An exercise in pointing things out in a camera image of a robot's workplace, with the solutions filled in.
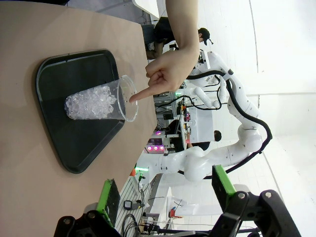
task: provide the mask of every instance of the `person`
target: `person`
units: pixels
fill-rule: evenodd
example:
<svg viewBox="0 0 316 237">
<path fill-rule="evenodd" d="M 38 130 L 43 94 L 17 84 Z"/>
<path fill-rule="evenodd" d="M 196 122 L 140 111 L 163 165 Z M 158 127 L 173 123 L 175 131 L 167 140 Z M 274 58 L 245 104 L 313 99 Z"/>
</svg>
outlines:
<svg viewBox="0 0 316 237">
<path fill-rule="evenodd" d="M 198 31 L 199 42 L 204 42 L 207 45 L 210 34 L 206 28 L 200 28 Z M 174 41 L 174 35 L 170 26 L 168 17 L 161 17 L 154 29 L 154 50 L 146 51 L 147 59 L 156 59 L 162 55 L 163 46 Z"/>
<path fill-rule="evenodd" d="M 181 135 L 180 132 L 180 121 L 175 119 L 172 121 L 168 127 L 166 128 L 166 134 L 178 134 Z M 219 142 L 222 139 L 222 133 L 218 130 L 214 131 L 214 141 Z M 184 150 L 183 141 L 181 137 L 173 137 L 170 139 L 171 143 L 173 143 L 175 152 L 180 152 Z M 201 147 L 204 151 L 209 147 L 210 142 L 198 142 L 198 143 L 188 143 L 187 148 L 190 147 Z"/>
<path fill-rule="evenodd" d="M 168 19 L 179 50 L 168 51 L 146 66 L 148 88 L 129 101 L 177 90 L 199 56 L 198 0 L 166 0 Z"/>
</svg>

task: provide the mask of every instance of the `plastic cup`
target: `plastic cup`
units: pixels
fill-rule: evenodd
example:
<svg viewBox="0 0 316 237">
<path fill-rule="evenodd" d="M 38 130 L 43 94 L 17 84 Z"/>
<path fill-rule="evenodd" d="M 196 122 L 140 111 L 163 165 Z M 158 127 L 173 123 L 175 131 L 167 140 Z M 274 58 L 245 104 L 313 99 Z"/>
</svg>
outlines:
<svg viewBox="0 0 316 237">
<path fill-rule="evenodd" d="M 122 119 L 133 122 L 137 116 L 137 101 L 129 98 L 136 94 L 129 76 L 70 95 L 65 111 L 71 119 Z"/>
</svg>

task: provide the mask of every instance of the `black cap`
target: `black cap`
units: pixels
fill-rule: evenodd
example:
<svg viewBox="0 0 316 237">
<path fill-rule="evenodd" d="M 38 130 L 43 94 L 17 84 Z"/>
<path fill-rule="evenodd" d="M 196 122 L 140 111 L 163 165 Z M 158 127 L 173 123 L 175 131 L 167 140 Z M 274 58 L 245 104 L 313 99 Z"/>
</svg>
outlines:
<svg viewBox="0 0 316 237">
<path fill-rule="evenodd" d="M 209 34 L 209 31 L 206 29 L 206 28 L 200 28 L 198 30 L 198 33 L 202 34 L 202 38 L 203 38 L 203 41 L 204 41 L 204 44 L 207 45 L 206 41 L 209 39 L 210 37 L 210 34 Z"/>
</svg>

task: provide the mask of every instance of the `bolt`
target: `bolt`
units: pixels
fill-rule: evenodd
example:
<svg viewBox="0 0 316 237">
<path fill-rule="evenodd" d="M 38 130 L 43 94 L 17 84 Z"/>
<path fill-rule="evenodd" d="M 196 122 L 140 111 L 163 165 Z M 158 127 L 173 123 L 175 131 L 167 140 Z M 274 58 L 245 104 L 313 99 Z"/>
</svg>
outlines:
<svg viewBox="0 0 316 237">
<path fill-rule="evenodd" d="M 272 194 L 270 192 L 266 192 L 266 197 L 271 198 Z"/>
<path fill-rule="evenodd" d="M 240 193 L 240 194 L 238 194 L 238 197 L 239 197 L 240 199 L 244 199 L 244 198 L 245 198 L 245 194 Z"/>
<path fill-rule="evenodd" d="M 69 225 L 71 223 L 71 220 L 69 218 L 64 219 L 64 223 L 66 225 Z"/>
<path fill-rule="evenodd" d="M 92 212 L 90 212 L 90 213 L 88 214 L 88 217 L 91 218 L 91 219 L 93 219 L 93 218 L 95 217 L 95 214 L 92 213 Z"/>
</svg>

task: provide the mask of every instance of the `black tray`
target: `black tray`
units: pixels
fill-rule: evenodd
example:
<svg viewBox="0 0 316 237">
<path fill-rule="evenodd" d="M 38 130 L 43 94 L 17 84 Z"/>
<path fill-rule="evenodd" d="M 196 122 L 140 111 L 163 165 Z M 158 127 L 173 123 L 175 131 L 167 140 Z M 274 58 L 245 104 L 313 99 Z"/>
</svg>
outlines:
<svg viewBox="0 0 316 237">
<path fill-rule="evenodd" d="M 119 79 L 107 50 L 55 56 L 39 67 L 36 92 L 52 142 L 64 167 L 81 173 L 123 127 L 124 120 L 72 120 L 64 110 L 67 96 Z"/>
</svg>

